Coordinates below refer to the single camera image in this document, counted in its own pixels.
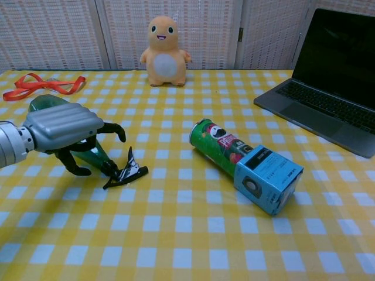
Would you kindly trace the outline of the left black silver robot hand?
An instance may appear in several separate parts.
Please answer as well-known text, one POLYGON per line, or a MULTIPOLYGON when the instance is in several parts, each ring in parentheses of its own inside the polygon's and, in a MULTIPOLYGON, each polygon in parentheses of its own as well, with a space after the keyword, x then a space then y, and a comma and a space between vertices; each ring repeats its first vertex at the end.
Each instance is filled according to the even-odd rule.
POLYGON ((115 133, 121 142, 126 141, 125 131, 119 124, 104 122, 78 103, 67 102, 29 112, 23 126, 33 137, 34 150, 54 154, 76 176, 89 176, 91 171, 77 165, 72 151, 93 149, 99 133, 115 133))

